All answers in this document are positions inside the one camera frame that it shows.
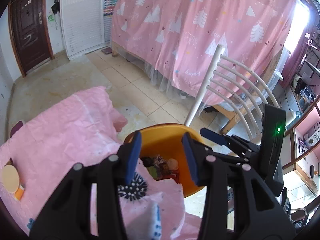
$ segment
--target pink bedsheet with tree print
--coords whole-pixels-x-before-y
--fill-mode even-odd
[[[261,75],[289,33],[297,0],[118,0],[112,40],[196,96],[218,44]],[[250,77],[241,67],[236,68]],[[238,80],[235,75],[228,75]],[[234,85],[222,81],[237,91]],[[219,89],[225,96],[230,93]],[[222,99],[207,93],[210,105]]]

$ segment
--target white chair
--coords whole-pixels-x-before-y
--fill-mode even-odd
[[[262,102],[267,104],[267,100],[264,98],[263,94],[261,93],[261,91],[258,89],[258,87],[251,82],[247,77],[245,77],[244,75],[242,75],[241,73],[239,73],[238,71],[236,71],[235,69],[232,69],[224,64],[220,63],[220,59],[224,59],[227,60],[228,62],[231,62],[232,64],[238,65],[239,67],[244,68],[247,72],[250,73],[251,76],[254,76],[254,78],[259,82],[259,84],[261,84],[263,86],[263,88],[266,90],[266,92],[268,93],[272,103],[274,104],[275,107],[279,108],[279,104],[276,100],[276,98],[274,97],[274,95],[272,94],[272,92],[270,91],[270,89],[268,88],[268,86],[266,85],[266,83],[254,72],[252,71],[250,68],[248,68],[246,65],[233,60],[229,57],[226,57],[223,55],[225,48],[221,45],[218,45],[215,53],[213,55],[213,58],[211,60],[211,63],[209,65],[209,68],[207,70],[207,73],[205,74],[204,80],[202,81],[202,84],[200,86],[200,89],[198,91],[198,94],[195,98],[195,101],[188,113],[188,116],[185,120],[185,125],[189,126],[192,122],[192,119],[194,118],[194,116],[196,115],[196,112],[204,98],[204,95],[206,94],[207,90],[211,91],[212,93],[218,95],[219,97],[221,97],[223,100],[225,100],[227,103],[229,103],[229,105],[234,109],[234,111],[236,112],[236,118],[238,118],[238,120],[242,121],[245,130],[249,136],[250,141],[254,142],[254,143],[260,143],[261,140],[261,132],[259,130],[259,127],[257,125],[257,122],[255,120],[255,118],[253,117],[251,111],[250,111],[250,107],[254,106],[254,108],[257,110],[258,112],[258,116],[259,118],[262,118],[262,112],[259,108],[259,106],[256,103],[255,98],[253,98],[253,96],[247,91],[247,89],[245,89],[239,82],[237,82],[236,80],[230,78],[229,76],[218,72],[216,69],[217,67],[222,67],[225,70],[228,70],[229,72],[233,73],[234,75],[236,75],[237,77],[241,78],[242,80],[244,80],[247,84],[250,85],[250,87],[259,95],[259,97],[261,98]],[[227,86],[225,86],[224,84],[222,84],[219,81],[216,81],[213,79],[213,76],[217,75],[220,76],[221,78],[224,78],[225,80],[227,80],[228,82],[232,83],[233,85],[236,85],[239,89],[241,89],[248,97],[249,100],[247,100],[247,102],[249,103],[249,105],[244,102],[242,100],[242,98],[240,98],[235,92],[233,92],[233,90],[231,90],[230,88],[228,88]],[[222,89],[225,89],[226,91],[228,91],[241,105],[242,107],[246,110],[246,113],[248,114],[253,126],[254,126],[254,136],[252,135],[252,131],[249,128],[249,125],[247,123],[247,121],[244,118],[244,115],[240,112],[239,108],[229,99],[226,98],[223,94],[221,94],[219,91],[217,91],[216,89],[211,88],[209,85],[210,83],[214,83],[216,85],[218,85],[219,87],[221,87]],[[290,110],[289,112],[287,112],[287,117],[286,117],[286,126],[291,123],[294,119],[295,119],[296,115],[295,112],[293,110]]]

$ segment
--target bright window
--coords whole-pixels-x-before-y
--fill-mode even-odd
[[[309,20],[309,8],[302,2],[298,1],[294,9],[294,15],[290,27],[290,31],[284,46],[291,52],[297,47],[302,32]]]

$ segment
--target blue gripper pad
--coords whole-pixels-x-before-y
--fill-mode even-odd
[[[201,128],[200,134],[202,137],[204,137],[212,142],[215,142],[219,145],[227,145],[227,141],[223,135],[220,135],[216,132],[213,132],[207,128]]]
[[[198,166],[197,166],[195,157],[193,156],[193,151],[190,146],[191,140],[192,140],[192,138],[190,137],[189,133],[186,132],[182,137],[182,145],[183,145],[184,153],[187,158],[191,178],[192,178],[193,182],[196,185],[198,185],[198,182],[199,182]]]
[[[131,144],[132,144],[132,149],[128,157],[127,169],[126,169],[126,175],[125,175],[126,184],[129,184],[133,179],[139,154],[141,151],[142,139],[141,139],[141,133],[139,131],[136,131],[134,133]]]

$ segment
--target yellow bowl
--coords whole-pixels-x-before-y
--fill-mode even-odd
[[[182,146],[182,136],[189,132],[191,138],[203,143],[201,135],[192,128],[182,124],[164,123],[140,130],[142,146],[140,157],[161,155],[165,160],[176,159],[179,163],[180,183],[184,197],[193,195],[203,187],[198,187],[191,179],[186,156]],[[131,142],[133,133],[129,134],[124,143]]]

